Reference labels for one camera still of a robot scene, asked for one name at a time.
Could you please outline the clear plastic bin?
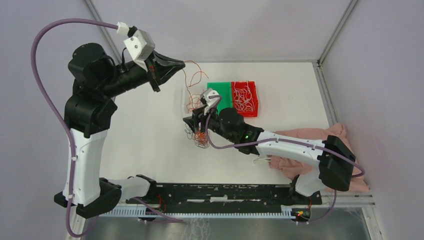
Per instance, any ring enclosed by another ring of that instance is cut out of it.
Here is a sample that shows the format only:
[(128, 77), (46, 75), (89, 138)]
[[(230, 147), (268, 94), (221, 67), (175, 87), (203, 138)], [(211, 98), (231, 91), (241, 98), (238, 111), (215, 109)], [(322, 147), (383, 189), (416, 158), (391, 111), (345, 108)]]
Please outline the clear plastic bin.
[(200, 95), (206, 90), (204, 86), (183, 87), (181, 91), (181, 115), (188, 117), (192, 110), (202, 106)]

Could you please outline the red plastic bin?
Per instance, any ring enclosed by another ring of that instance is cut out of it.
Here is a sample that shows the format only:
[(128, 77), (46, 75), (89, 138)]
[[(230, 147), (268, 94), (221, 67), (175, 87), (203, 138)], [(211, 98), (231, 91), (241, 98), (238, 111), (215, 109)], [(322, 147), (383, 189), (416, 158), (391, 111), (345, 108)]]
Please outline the red plastic bin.
[(232, 103), (236, 111), (245, 118), (256, 118), (259, 100), (254, 81), (231, 82)]

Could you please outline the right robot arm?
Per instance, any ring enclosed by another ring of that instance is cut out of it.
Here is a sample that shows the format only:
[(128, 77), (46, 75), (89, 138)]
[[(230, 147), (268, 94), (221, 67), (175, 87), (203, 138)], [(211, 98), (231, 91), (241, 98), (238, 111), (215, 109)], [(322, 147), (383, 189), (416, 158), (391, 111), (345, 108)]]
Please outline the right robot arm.
[(292, 181), (288, 196), (295, 204), (326, 188), (340, 192), (350, 188), (356, 157), (337, 136), (310, 140), (280, 135), (245, 123), (234, 108), (220, 112), (197, 108), (183, 121), (194, 133), (215, 133), (231, 143), (229, 148), (243, 154), (277, 156), (312, 166), (310, 172), (298, 174)]

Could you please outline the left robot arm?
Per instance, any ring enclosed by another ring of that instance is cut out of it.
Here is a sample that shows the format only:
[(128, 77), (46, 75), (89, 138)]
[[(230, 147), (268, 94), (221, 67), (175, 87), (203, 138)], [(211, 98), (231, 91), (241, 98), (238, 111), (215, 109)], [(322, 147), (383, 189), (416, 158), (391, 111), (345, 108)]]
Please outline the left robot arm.
[(160, 86), (185, 67), (181, 60), (152, 52), (146, 68), (133, 61), (116, 64), (98, 43), (87, 43), (72, 54), (68, 69), (74, 76), (71, 97), (64, 107), (64, 122), (73, 137), (69, 146), (68, 177), (54, 202), (93, 218), (113, 210), (119, 202), (140, 198), (158, 204), (156, 181), (138, 174), (127, 179), (100, 177), (103, 145), (117, 110), (114, 97), (141, 85)]

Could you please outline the green plastic bin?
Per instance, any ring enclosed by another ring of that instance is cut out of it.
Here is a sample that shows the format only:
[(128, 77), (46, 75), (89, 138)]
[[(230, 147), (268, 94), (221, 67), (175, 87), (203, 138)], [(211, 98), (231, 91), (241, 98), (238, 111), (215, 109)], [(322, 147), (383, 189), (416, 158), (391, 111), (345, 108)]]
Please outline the green plastic bin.
[(225, 108), (233, 107), (232, 87), (230, 82), (208, 82), (206, 86), (217, 91), (221, 96), (221, 101), (217, 105), (218, 113)]

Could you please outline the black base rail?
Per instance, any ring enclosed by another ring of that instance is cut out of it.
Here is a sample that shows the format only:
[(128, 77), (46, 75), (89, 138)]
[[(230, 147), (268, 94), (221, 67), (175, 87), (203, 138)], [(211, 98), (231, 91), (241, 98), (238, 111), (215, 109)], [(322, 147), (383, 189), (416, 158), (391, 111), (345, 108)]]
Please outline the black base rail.
[(319, 191), (307, 197), (288, 184), (157, 183), (140, 199), (166, 214), (266, 214), (323, 203)]

